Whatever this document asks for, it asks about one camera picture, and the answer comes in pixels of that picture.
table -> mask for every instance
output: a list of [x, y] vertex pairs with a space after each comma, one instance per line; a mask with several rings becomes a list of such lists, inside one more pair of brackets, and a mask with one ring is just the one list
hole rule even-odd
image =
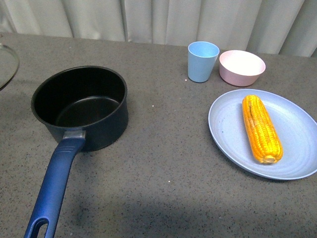
[[[20, 68], [0, 91], [0, 231], [23, 237], [57, 143], [30, 108], [51, 75], [81, 65], [121, 74], [129, 123], [70, 172], [55, 237], [316, 237], [317, 175], [278, 181], [231, 162], [212, 139], [208, 112], [239, 89], [219, 76], [187, 77], [180, 46], [2, 33]], [[291, 100], [317, 120], [317, 59], [257, 54], [266, 71], [247, 88]]]

yellow corn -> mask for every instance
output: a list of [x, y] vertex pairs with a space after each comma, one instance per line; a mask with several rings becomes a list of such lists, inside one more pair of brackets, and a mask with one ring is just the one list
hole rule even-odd
[[261, 99], [248, 95], [242, 101], [243, 119], [254, 157], [264, 164], [278, 162], [283, 147]]

glass lid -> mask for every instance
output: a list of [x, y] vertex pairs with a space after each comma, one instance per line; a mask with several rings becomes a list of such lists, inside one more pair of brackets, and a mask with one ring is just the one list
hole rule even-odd
[[2, 90], [18, 71], [20, 60], [16, 52], [0, 43], [0, 90]]

plate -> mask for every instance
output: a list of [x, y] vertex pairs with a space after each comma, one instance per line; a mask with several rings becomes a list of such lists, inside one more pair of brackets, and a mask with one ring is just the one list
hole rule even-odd
[[[276, 164], [261, 164], [253, 157], [242, 114], [242, 100], [249, 94], [261, 98], [283, 145], [284, 155]], [[220, 150], [251, 173], [269, 179], [293, 180], [317, 171], [317, 123], [283, 97], [256, 89], [230, 91], [214, 101], [208, 122]]]

blue handle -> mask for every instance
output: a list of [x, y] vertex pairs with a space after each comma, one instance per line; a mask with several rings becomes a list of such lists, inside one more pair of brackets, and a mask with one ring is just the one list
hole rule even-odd
[[85, 138], [65, 138], [56, 147], [36, 200], [24, 238], [36, 238], [47, 225], [45, 238], [53, 238], [63, 203], [71, 164], [83, 148]]

